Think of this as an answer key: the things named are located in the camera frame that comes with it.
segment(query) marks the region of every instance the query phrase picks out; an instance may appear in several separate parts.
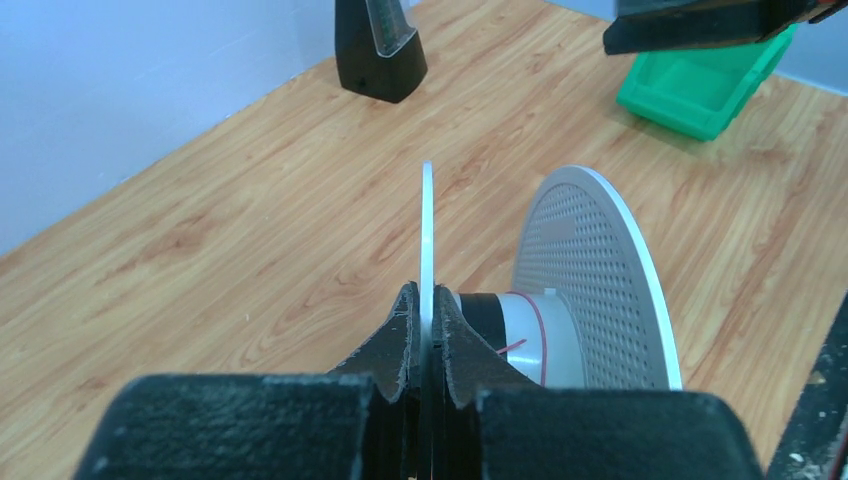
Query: wooden floor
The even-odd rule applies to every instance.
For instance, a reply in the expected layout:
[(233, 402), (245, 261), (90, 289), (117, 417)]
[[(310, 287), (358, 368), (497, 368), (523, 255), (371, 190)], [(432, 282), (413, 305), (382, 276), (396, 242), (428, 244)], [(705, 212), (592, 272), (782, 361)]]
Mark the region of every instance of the wooden floor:
[(0, 478), (73, 471), (133, 377), (324, 371), (417, 278), (436, 167), (439, 282), (509, 287), (545, 175), (589, 165), (657, 263), (684, 381), (766, 463), (848, 287), (848, 100), (772, 78), (720, 139), (614, 98), (632, 57), (540, 1), (428, 0), (430, 72), (400, 105), (325, 62), (0, 259)]

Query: white perforated plate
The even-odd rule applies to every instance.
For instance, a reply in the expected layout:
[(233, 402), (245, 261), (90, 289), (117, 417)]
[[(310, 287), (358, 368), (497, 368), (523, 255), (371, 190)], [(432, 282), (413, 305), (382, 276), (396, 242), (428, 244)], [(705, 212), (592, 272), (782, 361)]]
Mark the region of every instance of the white perforated plate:
[(589, 168), (552, 173), (525, 220), (513, 289), (545, 288), (557, 290), (574, 318), (587, 388), (682, 388), (648, 247), (624, 200)]

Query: wall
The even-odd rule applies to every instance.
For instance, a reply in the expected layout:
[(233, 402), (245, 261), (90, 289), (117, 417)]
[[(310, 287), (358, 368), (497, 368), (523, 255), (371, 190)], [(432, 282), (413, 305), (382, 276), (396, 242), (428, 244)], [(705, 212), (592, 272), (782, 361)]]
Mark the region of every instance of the wall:
[[(605, 20), (615, 18), (615, 0), (549, 0)], [(802, 24), (776, 73), (840, 95), (848, 95), (848, 11), (817, 25)]]
[(0, 2), (0, 254), (331, 56), (333, 4)]

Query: green plastic basket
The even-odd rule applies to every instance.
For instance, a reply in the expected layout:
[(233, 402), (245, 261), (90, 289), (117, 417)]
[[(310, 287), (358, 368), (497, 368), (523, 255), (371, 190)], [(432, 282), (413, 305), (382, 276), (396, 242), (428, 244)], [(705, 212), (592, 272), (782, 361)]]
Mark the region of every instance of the green plastic basket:
[(617, 101), (660, 125), (714, 140), (774, 71), (796, 28), (763, 43), (640, 54)]

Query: black tape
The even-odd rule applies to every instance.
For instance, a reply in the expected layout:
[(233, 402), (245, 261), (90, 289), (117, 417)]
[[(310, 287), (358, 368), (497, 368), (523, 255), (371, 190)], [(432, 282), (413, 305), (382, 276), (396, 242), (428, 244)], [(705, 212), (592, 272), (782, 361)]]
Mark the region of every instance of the black tape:
[[(494, 293), (462, 293), (459, 295), (462, 316), (492, 348), (506, 348), (506, 324), (498, 296)], [(501, 356), (506, 359), (506, 352)]]

